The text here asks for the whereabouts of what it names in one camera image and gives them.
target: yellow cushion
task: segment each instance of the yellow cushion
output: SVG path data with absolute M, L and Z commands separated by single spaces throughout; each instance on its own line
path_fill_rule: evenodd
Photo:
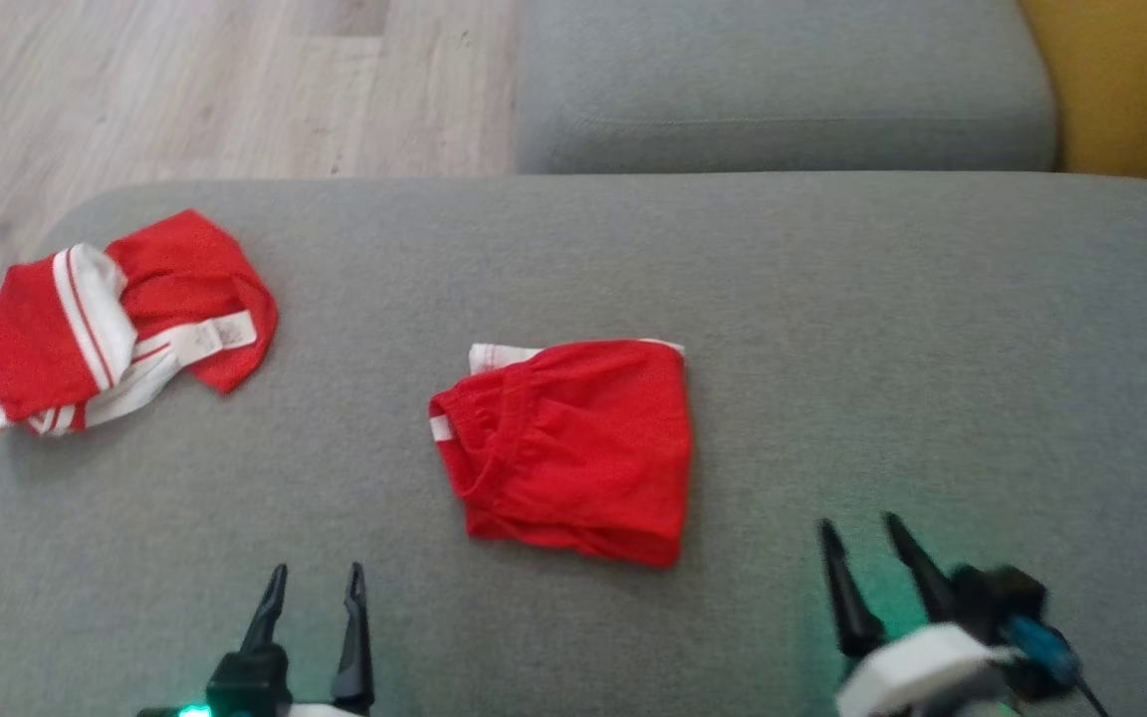
M 1147 178 L 1147 0 L 1021 0 L 1060 98 L 1063 169 Z

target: gray sofa seat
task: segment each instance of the gray sofa seat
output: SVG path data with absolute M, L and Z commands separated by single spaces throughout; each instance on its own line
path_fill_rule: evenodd
M 524 172 L 1038 170 L 1015 0 L 528 0 Z
M 274 563 L 321 699 L 364 560 L 374 714 L 832 714 L 816 522 L 919 625 L 880 535 L 1014 562 L 1116 714 L 1147 714 L 1147 182 L 1021 173 L 181 184 L 281 301 L 221 399 L 178 376 L 87 435 L 0 436 L 0 716 L 185 702 Z M 696 441 L 670 571 L 465 537 L 427 399 L 473 341 L 664 336 Z M 1083 703 L 1038 714 L 1084 716 Z

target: red shorts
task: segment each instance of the red shorts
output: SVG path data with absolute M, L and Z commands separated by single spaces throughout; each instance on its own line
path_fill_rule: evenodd
M 661 342 L 571 343 L 434 396 L 468 535 L 672 566 L 692 449 L 682 369 Z

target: wooden floor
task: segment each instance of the wooden floor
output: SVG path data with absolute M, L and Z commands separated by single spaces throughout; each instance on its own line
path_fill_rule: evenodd
M 496 176 L 518 0 L 0 0 L 0 281 L 110 187 Z

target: red fabric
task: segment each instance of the red fabric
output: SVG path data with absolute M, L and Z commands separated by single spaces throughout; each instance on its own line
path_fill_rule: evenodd
M 0 289 L 0 405 L 13 422 L 100 393 L 60 305 L 54 258 L 9 267 Z
M 468 533 L 666 568 L 679 558 L 690 436 L 682 356 L 571 343 L 432 398 Z
M 145 341 L 156 333 L 250 310 L 259 338 L 188 366 L 197 381 L 227 395 L 259 367 L 276 329 L 276 303 L 241 246 L 187 209 L 119 239 L 104 250 L 126 274 L 123 309 Z

